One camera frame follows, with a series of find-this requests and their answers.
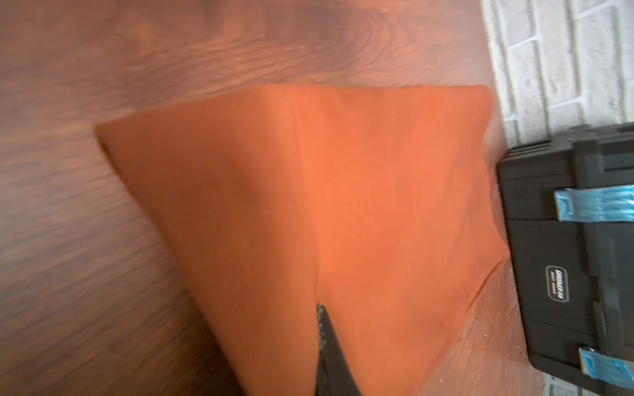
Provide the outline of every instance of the orange cloth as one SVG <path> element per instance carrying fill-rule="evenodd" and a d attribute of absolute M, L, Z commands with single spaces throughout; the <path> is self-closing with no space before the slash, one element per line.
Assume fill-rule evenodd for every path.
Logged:
<path fill-rule="evenodd" d="M 97 126 L 249 395 L 314 393 L 316 304 L 366 396 L 416 395 L 508 258 L 483 86 L 262 86 Z"/>

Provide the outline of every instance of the white brick wall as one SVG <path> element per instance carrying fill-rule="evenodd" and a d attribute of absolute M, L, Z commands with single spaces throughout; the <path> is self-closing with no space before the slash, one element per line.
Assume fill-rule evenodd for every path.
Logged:
<path fill-rule="evenodd" d="M 509 147 L 634 121 L 634 0 L 481 0 Z"/>
<path fill-rule="evenodd" d="M 578 388 L 576 385 L 560 380 L 549 374 L 544 374 L 543 396 L 598 396 L 588 390 Z"/>

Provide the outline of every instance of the wood grain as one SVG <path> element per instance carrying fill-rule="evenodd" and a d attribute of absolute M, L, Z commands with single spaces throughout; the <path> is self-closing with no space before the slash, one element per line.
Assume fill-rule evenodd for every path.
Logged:
<path fill-rule="evenodd" d="M 265 82 L 493 86 L 476 0 L 0 2 L 0 394 L 242 394 L 91 129 Z M 423 394 L 538 395 L 523 351 L 507 264 Z"/>

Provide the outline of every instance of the brick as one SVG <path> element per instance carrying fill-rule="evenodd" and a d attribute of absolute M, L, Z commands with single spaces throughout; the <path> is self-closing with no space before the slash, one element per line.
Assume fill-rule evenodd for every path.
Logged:
<path fill-rule="evenodd" d="M 576 66 L 572 48 L 572 21 L 566 0 L 534 0 L 544 58 L 544 78 L 549 103 L 577 96 Z"/>
<path fill-rule="evenodd" d="M 634 81 L 630 81 L 628 90 L 625 92 L 626 121 L 634 121 Z"/>
<path fill-rule="evenodd" d="M 504 135 L 507 137 L 508 148 L 513 148 L 519 145 L 519 137 L 517 135 L 517 122 L 506 121 L 504 123 Z"/>
<path fill-rule="evenodd" d="M 612 7 L 578 22 L 577 43 L 581 85 L 587 102 L 586 118 L 594 126 L 622 121 L 619 51 L 614 22 Z"/>
<path fill-rule="evenodd" d="M 623 74 L 626 79 L 634 79 L 634 1 L 621 2 L 619 25 L 623 49 Z"/>
<path fill-rule="evenodd" d="M 535 34 L 533 11 L 529 0 L 500 0 L 507 45 L 517 44 Z"/>
<path fill-rule="evenodd" d="M 598 6 L 599 4 L 604 2 L 605 0 L 574 0 L 573 4 L 574 4 L 575 12 L 580 12 L 580 11 L 585 11 L 588 8 Z"/>
<path fill-rule="evenodd" d="M 498 18 L 494 9 L 494 0 L 482 0 L 482 16 L 489 42 L 491 65 L 495 76 L 495 87 L 498 91 L 498 102 L 502 117 L 511 114 L 511 93 L 508 91 L 508 77 L 504 58 L 504 47 L 500 37 Z"/>
<path fill-rule="evenodd" d="M 558 386 L 553 386 L 550 391 L 551 396 L 577 396 L 577 394 L 577 392 L 570 389 L 559 388 Z"/>
<path fill-rule="evenodd" d="M 579 103 L 552 108 L 548 111 L 548 123 L 553 133 L 583 124 L 583 111 Z"/>
<path fill-rule="evenodd" d="M 596 393 L 593 393 L 589 390 L 581 389 L 581 396 L 598 396 Z"/>
<path fill-rule="evenodd" d="M 508 52 L 513 92 L 522 143 L 548 136 L 535 43 L 529 42 Z"/>

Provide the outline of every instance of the black plastic case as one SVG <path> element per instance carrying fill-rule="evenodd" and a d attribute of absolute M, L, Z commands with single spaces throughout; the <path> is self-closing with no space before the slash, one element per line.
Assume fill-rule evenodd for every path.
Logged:
<path fill-rule="evenodd" d="M 634 361 L 634 223 L 560 222 L 553 194 L 634 184 L 634 123 L 516 147 L 498 178 L 531 364 L 601 395 L 631 394 L 583 374 L 578 348 Z M 559 297 L 553 271 L 566 277 Z"/>

